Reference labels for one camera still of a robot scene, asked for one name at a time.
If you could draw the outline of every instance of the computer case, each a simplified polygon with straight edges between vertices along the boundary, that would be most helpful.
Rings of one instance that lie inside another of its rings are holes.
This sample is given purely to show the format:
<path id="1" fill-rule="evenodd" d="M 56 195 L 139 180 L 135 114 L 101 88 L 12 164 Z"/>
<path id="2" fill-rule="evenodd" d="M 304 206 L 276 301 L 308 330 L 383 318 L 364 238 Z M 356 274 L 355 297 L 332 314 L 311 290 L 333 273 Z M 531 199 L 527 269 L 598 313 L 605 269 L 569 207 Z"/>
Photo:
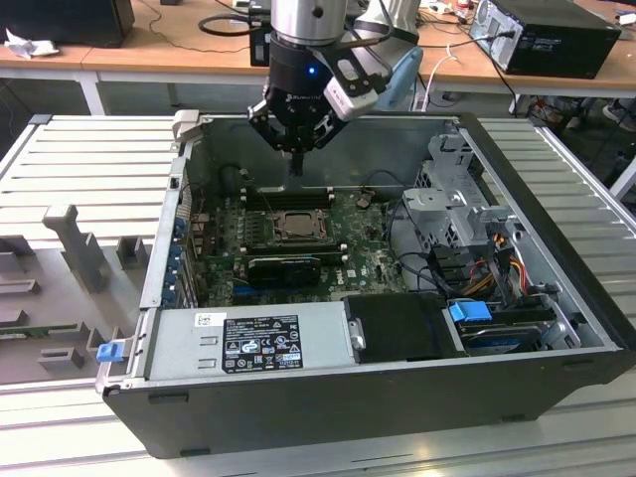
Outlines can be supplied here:
<path id="1" fill-rule="evenodd" d="M 0 39 L 5 30 L 30 40 L 118 48 L 135 18 L 130 0 L 3 0 Z"/>
<path id="2" fill-rule="evenodd" d="M 513 38 L 492 39 L 503 32 Z M 594 79 L 620 29 L 567 0 L 482 0 L 470 29 L 508 75 Z"/>

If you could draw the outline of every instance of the paper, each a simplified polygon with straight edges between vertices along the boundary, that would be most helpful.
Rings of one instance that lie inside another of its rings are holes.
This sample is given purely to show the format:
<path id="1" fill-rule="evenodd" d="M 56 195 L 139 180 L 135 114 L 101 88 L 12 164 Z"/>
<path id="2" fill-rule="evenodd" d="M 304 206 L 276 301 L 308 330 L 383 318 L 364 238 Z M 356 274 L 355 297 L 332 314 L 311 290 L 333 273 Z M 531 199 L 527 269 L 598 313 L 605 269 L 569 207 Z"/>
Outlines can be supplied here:
<path id="1" fill-rule="evenodd" d="M 49 40 L 26 40 L 20 38 L 7 29 L 7 41 L 4 46 L 11 50 L 19 57 L 31 60 L 32 57 L 44 57 L 47 55 L 55 55 L 60 52 L 56 49 L 53 42 Z"/>

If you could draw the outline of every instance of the power supply label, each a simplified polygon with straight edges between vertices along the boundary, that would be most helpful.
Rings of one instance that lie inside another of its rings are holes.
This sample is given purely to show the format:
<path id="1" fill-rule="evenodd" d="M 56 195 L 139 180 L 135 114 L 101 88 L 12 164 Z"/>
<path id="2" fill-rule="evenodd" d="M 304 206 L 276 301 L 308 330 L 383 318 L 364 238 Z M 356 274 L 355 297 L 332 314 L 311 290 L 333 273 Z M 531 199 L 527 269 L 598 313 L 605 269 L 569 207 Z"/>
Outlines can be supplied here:
<path id="1" fill-rule="evenodd" d="M 226 373 L 299 368 L 302 348 L 298 315 L 225 320 L 222 369 Z"/>

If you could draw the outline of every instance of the table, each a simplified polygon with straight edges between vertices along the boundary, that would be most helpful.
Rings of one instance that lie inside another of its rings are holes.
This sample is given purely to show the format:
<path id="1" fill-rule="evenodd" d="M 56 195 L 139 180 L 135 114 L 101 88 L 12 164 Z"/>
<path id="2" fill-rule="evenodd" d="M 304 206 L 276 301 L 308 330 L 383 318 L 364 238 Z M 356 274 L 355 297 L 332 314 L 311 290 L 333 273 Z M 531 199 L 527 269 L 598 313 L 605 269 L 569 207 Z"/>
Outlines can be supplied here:
<path id="1" fill-rule="evenodd" d="M 605 18 L 614 17 L 615 8 L 628 9 L 615 2 L 576 0 L 576 3 Z M 421 45 L 447 45 L 468 40 L 456 33 L 452 25 L 426 25 L 419 32 Z M 445 62 L 435 74 L 438 90 L 465 92 L 510 92 L 503 85 L 492 63 L 475 44 L 452 49 L 458 62 Z M 424 49 L 420 72 L 428 78 L 445 49 Z M 618 41 L 595 79 L 563 79 L 547 77 L 505 76 L 518 94 L 550 94 L 558 96 L 634 97 L 636 95 L 636 39 Z"/>
<path id="2" fill-rule="evenodd" d="M 613 16 L 617 4 L 577 0 L 586 7 Z M 132 0 L 135 24 L 120 49 L 63 47 L 63 54 L 25 61 L 3 50 L 0 77 L 76 80 L 91 114 L 107 114 L 98 84 L 102 81 L 172 83 L 263 84 L 267 69 L 249 65 L 247 37 L 220 38 L 200 32 L 199 20 L 221 13 L 214 0 L 187 0 L 180 6 L 161 6 L 159 0 Z M 152 28 L 159 34 L 150 31 Z M 176 48 L 166 40 L 183 48 Z M 421 45 L 460 43 L 467 37 L 451 25 L 427 25 L 420 30 Z M 202 53 L 188 49 L 235 53 Z M 445 62 L 433 88 L 447 91 L 508 94 L 492 64 L 476 45 L 453 49 L 459 62 Z M 427 79 L 444 49 L 425 49 L 420 72 Z M 621 41 L 612 50 L 596 79 L 507 77 L 517 94 L 633 97 L 636 94 L 636 40 Z M 169 93 L 175 101 L 174 88 Z"/>

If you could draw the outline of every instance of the power cable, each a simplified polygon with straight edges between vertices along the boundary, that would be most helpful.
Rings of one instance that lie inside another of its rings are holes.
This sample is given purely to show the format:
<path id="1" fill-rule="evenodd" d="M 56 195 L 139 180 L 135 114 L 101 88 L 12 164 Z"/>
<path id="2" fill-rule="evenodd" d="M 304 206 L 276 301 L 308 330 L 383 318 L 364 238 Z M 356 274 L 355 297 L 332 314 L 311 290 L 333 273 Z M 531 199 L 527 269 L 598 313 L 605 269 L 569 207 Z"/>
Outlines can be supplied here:
<path id="1" fill-rule="evenodd" d="M 202 50 L 200 48 L 184 47 L 182 45 L 177 45 L 172 40 L 170 40 L 164 33 L 158 32 L 154 28 L 155 24 L 157 22 L 160 22 L 163 19 L 163 14 L 159 10 L 154 8 L 152 5 L 149 5 L 148 3 L 146 3 L 145 0 L 139 0 L 139 1 L 143 3 L 146 7 L 148 7 L 150 10 L 152 10 L 155 13 L 155 15 L 157 15 L 157 18 L 155 18 L 154 20 L 151 20 L 150 23 L 148 24 L 148 28 L 150 29 L 150 32 L 153 35 L 161 37 L 164 42 L 166 42 L 168 45 L 171 45 L 174 48 L 178 48 L 180 50 L 188 50 L 190 52 L 198 52 L 198 53 L 238 53 L 238 52 L 242 52 L 243 50 L 249 49 L 249 46 L 247 46 L 247 47 L 239 48 L 237 50 Z"/>

